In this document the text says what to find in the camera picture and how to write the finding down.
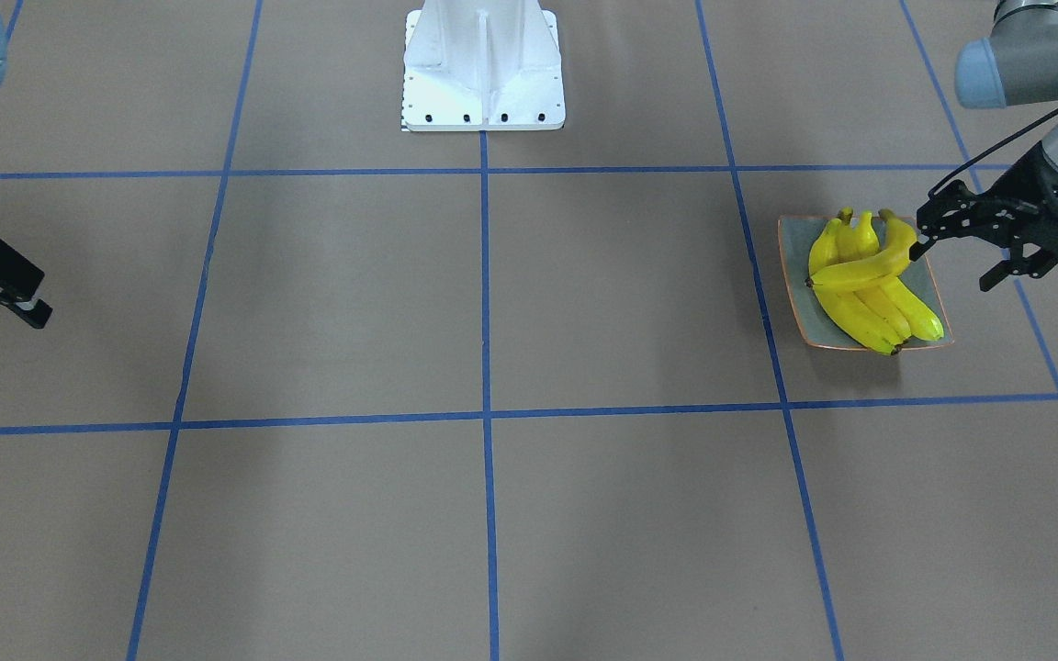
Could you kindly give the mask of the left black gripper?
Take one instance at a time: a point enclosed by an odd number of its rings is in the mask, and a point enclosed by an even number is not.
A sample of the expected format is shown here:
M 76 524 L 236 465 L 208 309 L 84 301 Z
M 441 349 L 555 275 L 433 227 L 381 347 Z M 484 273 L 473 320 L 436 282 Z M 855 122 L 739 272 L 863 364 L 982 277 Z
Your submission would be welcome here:
M 933 243 L 975 238 L 1007 250 L 979 277 L 988 292 L 1008 277 L 1042 279 L 1058 267 L 1058 168 L 1042 147 L 1033 147 L 985 192 L 971 191 L 951 173 L 929 191 L 917 212 L 919 237 L 908 260 L 919 261 Z

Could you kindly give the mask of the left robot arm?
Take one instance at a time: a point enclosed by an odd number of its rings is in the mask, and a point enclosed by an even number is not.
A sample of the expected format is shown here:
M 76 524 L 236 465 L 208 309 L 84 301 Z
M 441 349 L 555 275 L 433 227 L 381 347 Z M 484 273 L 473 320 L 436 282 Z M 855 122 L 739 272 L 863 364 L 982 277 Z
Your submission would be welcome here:
M 972 109 L 1058 102 L 1058 1 L 999 1 L 995 27 L 962 47 L 954 68 L 959 104 Z M 1007 255 L 981 276 L 982 290 L 1009 276 L 1041 279 L 1058 264 L 1057 125 L 1025 151 L 986 192 L 956 175 L 929 191 L 917 213 L 918 260 L 941 240 L 973 237 Z

